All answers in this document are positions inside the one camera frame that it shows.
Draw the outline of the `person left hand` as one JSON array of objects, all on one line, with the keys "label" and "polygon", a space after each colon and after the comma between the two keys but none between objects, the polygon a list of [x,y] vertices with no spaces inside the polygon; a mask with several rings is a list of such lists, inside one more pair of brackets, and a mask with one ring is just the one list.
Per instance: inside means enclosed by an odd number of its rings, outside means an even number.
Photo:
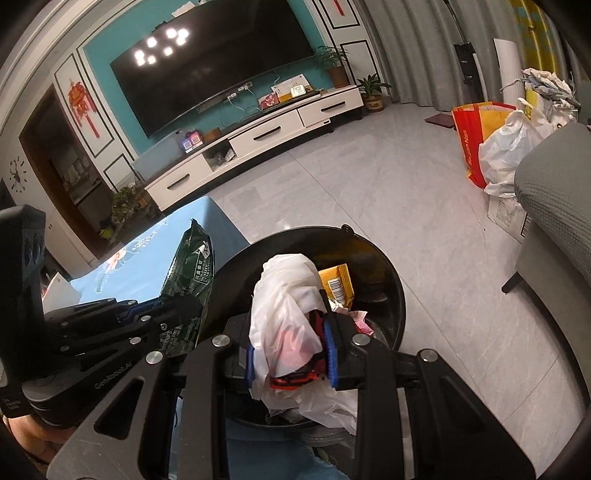
[{"label": "person left hand", "polygon": [[50,463],[76,428],[59,429],[32,415],[3,418],[4,424],[24,450],[41,462]]}]

